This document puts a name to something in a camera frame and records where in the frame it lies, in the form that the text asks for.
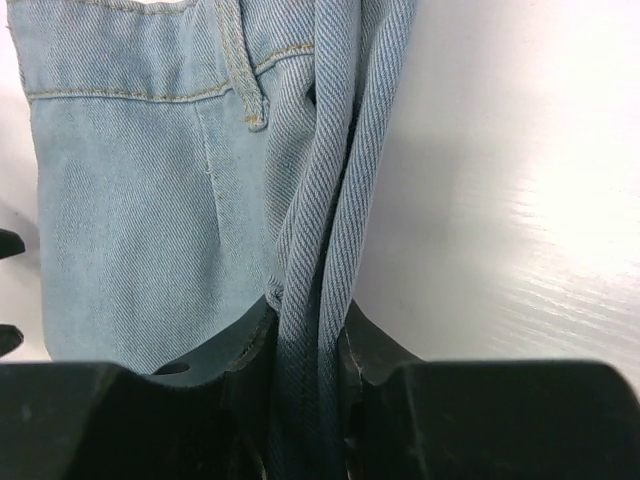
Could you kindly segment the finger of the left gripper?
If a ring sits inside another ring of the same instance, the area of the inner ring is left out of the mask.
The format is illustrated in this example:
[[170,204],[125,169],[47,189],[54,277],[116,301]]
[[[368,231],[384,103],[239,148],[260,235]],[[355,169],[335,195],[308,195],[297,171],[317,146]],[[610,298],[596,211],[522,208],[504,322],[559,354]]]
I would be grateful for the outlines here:
[[23,333],[15,325],[0,325],[0,356],[5,356],[23,343]]
[[6,229],[0,230],[0,259],[20,255],[24,252],[24,241],[16,232]]

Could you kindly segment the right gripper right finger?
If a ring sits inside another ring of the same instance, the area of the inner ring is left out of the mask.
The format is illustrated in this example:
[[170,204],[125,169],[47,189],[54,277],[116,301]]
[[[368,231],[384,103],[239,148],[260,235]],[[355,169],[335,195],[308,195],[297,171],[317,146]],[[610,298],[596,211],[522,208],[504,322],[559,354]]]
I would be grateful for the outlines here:
[[357,305],[338,340],[352,479],[635,479],[639,402],[586,360],[423,361]]

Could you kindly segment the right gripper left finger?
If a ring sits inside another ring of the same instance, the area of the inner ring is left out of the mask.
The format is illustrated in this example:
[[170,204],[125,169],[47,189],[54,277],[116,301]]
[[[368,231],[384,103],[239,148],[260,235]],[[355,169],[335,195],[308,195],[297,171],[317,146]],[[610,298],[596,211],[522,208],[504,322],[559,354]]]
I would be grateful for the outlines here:
[[5,479],[264,479],[277,315],[239,320],[150,375],[105,362],[1,367]]

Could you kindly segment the light blue denim skirt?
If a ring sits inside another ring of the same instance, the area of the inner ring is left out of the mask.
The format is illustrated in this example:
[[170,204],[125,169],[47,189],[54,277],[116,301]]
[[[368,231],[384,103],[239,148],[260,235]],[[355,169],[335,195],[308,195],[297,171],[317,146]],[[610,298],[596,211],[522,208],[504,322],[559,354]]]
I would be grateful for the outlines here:
[[259,298],[279,479],[346,475],[337,341],[411,1],[11,1],[55,360],[148,373]]

